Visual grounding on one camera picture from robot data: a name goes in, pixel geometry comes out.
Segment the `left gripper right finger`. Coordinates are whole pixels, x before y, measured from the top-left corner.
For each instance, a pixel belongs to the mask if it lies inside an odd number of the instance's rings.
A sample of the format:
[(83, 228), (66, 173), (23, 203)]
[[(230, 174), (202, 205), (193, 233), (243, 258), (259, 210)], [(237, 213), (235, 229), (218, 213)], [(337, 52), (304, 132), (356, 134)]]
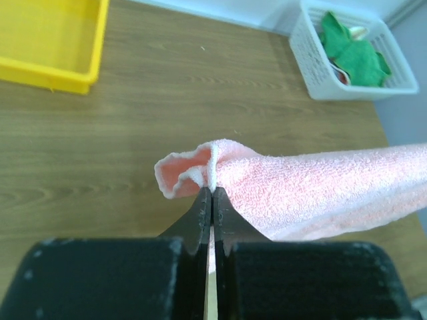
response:
[(236, 211), (222, 187), (218, 187), (212, 195), (212, 222), (218, 318), (239, 319), (240, 268), (237, 264), (235, 247), (240, 243), (263, 243), (269, 239)]

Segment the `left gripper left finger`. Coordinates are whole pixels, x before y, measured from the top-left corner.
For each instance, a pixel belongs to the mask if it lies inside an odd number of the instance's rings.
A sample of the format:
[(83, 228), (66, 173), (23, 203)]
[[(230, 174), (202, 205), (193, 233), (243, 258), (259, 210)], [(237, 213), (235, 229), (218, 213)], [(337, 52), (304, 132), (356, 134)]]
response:
[(212, 195), (202, 188), (189, 210), (159, 235), (175, 254), (168, 284), (171, 319), (204, 319), (209, 269)]

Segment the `pink towel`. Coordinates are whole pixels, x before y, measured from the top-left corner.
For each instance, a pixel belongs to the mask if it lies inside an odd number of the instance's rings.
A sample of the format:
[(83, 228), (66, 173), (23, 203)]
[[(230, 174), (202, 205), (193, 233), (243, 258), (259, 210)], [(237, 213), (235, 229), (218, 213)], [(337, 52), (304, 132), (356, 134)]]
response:
[(171, 153), (154, 167), (168, 199), (226, 190), (241, 216), (272, 240), (365, 231), (426, 206), (426, 145), (287, 157), (229, 139)]

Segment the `green towel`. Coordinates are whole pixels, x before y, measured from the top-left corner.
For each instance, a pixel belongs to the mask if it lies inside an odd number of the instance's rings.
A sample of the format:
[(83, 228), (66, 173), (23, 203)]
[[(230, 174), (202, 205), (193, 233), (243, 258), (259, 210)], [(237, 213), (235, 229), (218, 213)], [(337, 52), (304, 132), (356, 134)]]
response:
[(363, 39), (351, 40), (349, 28), (341, 24), (336, 16), (327, 12), (321, 22), (322, 32), (318, 34), (327, 58), (348, 73), (351, 85), (381, 87), (392, 75), (391, 68), (383, 54)]

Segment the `yellow plastic tray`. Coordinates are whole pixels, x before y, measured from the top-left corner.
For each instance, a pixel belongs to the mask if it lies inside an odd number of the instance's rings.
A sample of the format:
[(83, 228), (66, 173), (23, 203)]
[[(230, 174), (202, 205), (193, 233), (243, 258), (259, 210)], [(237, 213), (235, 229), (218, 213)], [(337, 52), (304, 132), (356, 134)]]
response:
[(1, 80), (88, 94), (108, 9), (109, 1), (2, 1)]

